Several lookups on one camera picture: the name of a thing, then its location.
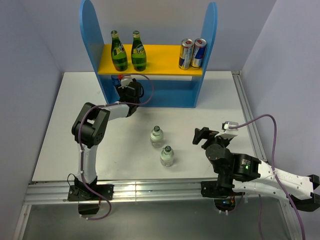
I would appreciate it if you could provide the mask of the green glass bottle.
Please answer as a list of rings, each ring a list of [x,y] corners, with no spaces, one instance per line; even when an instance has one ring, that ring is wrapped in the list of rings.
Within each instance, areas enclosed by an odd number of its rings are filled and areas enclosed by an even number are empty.
[[[112,30],[111,33],[111,59],[115,69],[119,72],[123,72],[128,68],[127,53],[120,41],[119,34],[116,30]]]
[[[132,35],[131,62],[136,71],[142,72],[147,67],[147,54],[141,41],[140,32],[135,30]]]

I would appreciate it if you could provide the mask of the blue-label water bottle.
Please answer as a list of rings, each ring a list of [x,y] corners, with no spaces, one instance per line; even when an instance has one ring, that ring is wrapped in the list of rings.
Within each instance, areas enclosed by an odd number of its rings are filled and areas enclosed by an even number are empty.
[[[111,75],[111,81],[114,87],[118,88],[121,86],[122,75]]]

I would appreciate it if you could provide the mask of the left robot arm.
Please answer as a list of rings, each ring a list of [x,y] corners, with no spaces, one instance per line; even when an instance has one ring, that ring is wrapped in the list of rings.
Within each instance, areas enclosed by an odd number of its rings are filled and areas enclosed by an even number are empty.
[[[100,190],[97,185],[96,157],[108,121],[130,117],[144,96],[142,84],[129,75],[119,80],[115,89],[119,95],[118,101],[101,106],[85,103],[71,128],[74,140],[79,145],[79,165],[70,194],[85,200],[95,198]]]

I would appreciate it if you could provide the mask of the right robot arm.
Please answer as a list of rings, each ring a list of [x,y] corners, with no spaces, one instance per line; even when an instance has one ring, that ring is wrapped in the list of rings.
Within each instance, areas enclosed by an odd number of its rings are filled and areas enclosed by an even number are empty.
[[[226,198],[232,195],[254,194],[289,201],[299,211],[313,212],[320,207],[320,196],[314,190],[320,178],[311,174],[299,176],[245,153],[232,153],[227,148],[237,134],[230,130],[220,133],[207,127],[194,130],[193,145],[201,140],[205,156],[217,174],[216,180],[201,182],[205,198]]]

